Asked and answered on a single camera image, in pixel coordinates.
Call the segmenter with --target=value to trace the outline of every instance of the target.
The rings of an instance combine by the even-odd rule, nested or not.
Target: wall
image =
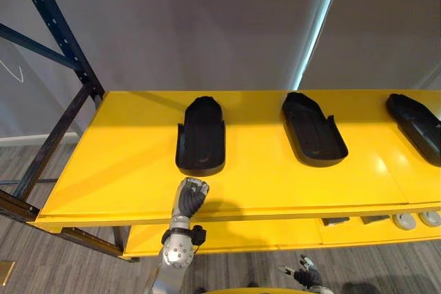
[[[318,0],[57,2],[107,90],[254,90],[287,87]],[[58,50],[31,0],[0,0],[0,21]],[[79,88],[72,72],[19,51],[65,107]]]
[[[440,0],[334,0],[301,89],[438,88]]]
[[[318,2],[57,1],[107,90],[286,89]],[[0,22],[58,50],[31,0],[0,0]],[[34,85],[0,66],[0,137],[46,134],[79,82],[7,44],[0,60]],[[334,0],[300,88],[433,87],[440,57],[440,0]],[[88,102],[74,129],[92,114]]]

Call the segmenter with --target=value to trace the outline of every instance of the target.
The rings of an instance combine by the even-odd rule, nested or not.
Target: floor
[[[57,177],[74,145],[61,145],[43,174]],[[0,180],[19,179],[38,147],[0,147]],[[52,184],[38,184],[30,202],[41,207]],[[10,191],[12,185],[1,185]],[[93,233],[111,240],[110,229]],[[336,294],[441,293],[441,240],[358,248],[197,255],[182,293],[246,286],[300,288],[277,271],[296,268],[301,253],[318,265]],[[142,293],[155,258],[127,263],[0,217],[0,260],[17,261],[4,293]]]

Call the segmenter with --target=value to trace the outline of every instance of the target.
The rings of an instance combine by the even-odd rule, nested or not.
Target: yellow table
[[[440,168],[387,113],[393,91],[305,91],[333,114],[349,156],[303,165],[283,127],[286,92],[108,92],[35,224],[86,227],[166,224],[185,177],[174,163],[177,123],[197,97],[213,96],[226,122],[225,168],[194,221],[273,220],[440,209]],[[438,117],[441,92],[394,91]]]

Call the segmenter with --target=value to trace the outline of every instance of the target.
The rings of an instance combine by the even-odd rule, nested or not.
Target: dark blue shelf frame
[[[9,194],[0,190],[0,214],[28,226],[32,226],[28,222],[35,221],[39,214],[38,208],[26,202],[39,181],[39,176],[84,102],[90,97],[95,104],[99,104],[104,95],[103,86],[76,41],[56,1],[32,0],[32,2],[63,54],[59,54],[3,24],[0,24],[0,36],[74,70],[83,85],[37,152],[14,192]],[[74,227],[65,227],[60,233],[51,234],[104,254],[121,257],[125,241],[123,230],[121,227],[114,227],[113,231],[114,244]],[[135,262],[137,260],[139,259],[132,258],[129,261]]]

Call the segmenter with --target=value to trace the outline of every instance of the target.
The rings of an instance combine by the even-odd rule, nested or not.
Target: lower shelf
[[[410,231],[399,229],[391,218],[363,224],[359,217],[353,217],[331,227],[314,218],[203,222],[199,224],[207,230],[207,241],[198,253],[360,246],[441,238],[441,227],[428,227],[417,214],[413,216],[416,228]],[[158,255],[166,229],[164,224],[133,226],[124,256]]]

